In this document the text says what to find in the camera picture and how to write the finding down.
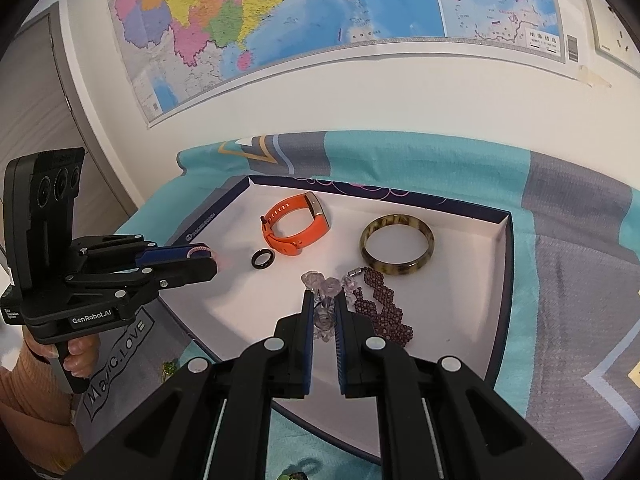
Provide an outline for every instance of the gray door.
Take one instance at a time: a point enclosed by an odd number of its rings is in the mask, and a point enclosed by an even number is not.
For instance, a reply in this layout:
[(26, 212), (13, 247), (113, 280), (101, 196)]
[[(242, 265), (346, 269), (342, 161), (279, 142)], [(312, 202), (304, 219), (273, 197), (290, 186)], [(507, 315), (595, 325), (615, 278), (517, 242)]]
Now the gray door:
[(69, 110), (53, 55), (49, 19), (31, 25), (0, 60), (0, 182), (10, 160), (59, 148), (84, 148), (74, 238), (112, 234), (128, 215), (88, 152)]

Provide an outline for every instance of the camera lens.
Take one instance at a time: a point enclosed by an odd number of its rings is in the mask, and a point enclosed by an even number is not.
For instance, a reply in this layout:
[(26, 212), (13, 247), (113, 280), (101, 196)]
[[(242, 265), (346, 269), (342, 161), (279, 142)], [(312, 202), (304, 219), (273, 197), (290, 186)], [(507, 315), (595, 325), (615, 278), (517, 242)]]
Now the camera lens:
[(78, 187), (78, 183), (80, 182), (80, 168), (76, 166), (74, 172), (71, 174), (71, 189), (75, 189)]
[(40, 181), (40, 186), (38, 187), (38, 205), (40, 207), (44, 207), (47, 205), (49, 201), (49, 195), (51, 194), (51, 181), (49, 177), (46, 176)]
[(58, 172), (58, 176), (56, 177), (56, 185), (54, 187), (54, 194), (57, 200), (60, 200), (62, 198), (62, 195), (65, 192), (66, 183), (68, 180), (69, 180), (69, 172), (66, 170), (66, 168), (62, 168)]

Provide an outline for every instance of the orange watch strap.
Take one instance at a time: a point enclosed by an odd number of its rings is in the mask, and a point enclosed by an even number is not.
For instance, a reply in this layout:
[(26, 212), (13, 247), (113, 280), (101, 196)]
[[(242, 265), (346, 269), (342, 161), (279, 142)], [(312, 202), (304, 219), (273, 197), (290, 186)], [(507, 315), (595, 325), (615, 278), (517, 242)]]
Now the orange watch strap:
[(278, 202), (262, 217), (262, 234), (269, 247), (287, 256), (296, 256), (298, 251), (322, 238), (329, 231), (324, 215), (315, 216), (311, 225), (296, 235), (277, 237), (273, 225), (284, 215), (298, 209), (308, 209), (305, 195), (295, 195)]

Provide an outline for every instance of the silver screw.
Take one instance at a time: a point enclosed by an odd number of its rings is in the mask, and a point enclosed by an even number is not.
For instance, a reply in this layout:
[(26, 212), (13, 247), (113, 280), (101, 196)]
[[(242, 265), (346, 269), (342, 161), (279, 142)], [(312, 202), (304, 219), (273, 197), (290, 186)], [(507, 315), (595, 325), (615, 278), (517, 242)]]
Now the silver screw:
[(284, 348), (284, 341), (279, 337), (270, 337), (264, 342), (264, 347), (272, 352), (282, 350)]
[(447, 372), (457, 372), (462, 368), (462, 363), (456, 359), (455, 357), (445, 357), (441, 362), (440, 366), (444, 368)]
[(187, 364), (187, 368), (192, 374), (199, 374), (209, 367), (209, 362), (204, 357), (193, 358)]
[(382, 350), (386, 346), (386, 341), (378, 336), (368, 338), (365, 343), (371, 350)]

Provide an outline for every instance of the tortoiseshell bangle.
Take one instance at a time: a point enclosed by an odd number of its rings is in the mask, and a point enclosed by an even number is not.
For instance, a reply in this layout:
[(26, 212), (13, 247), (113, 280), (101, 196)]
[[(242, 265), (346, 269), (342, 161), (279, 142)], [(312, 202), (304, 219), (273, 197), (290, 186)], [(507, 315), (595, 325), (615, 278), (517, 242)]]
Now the tortoiseshell bangle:
[[(404, 264), (388, 264), (375, 259), (371, 254), (369, 254), (369, 251), (367, 251), (367, 240), (369, 240), (369, 237), (378, 229), (396, 224), (408, 225), (409, 227), (418, 229), (418, 231), (427, 238), (428, 247), (422, 256)], [(431, 259), (434, 245), (435, 241), (433, 239), (433, 233), (431, 232), (431, 229), (429, 229), (429, 226), (422, 220), (409, 215), (386, 215), (377, 218), (365, 227), (362, 235), (360, 236), (360, 253), (367, 265), (378, 272), (391, 276), (398, 274), (412, 274), (416, 270), (420, 269)]]

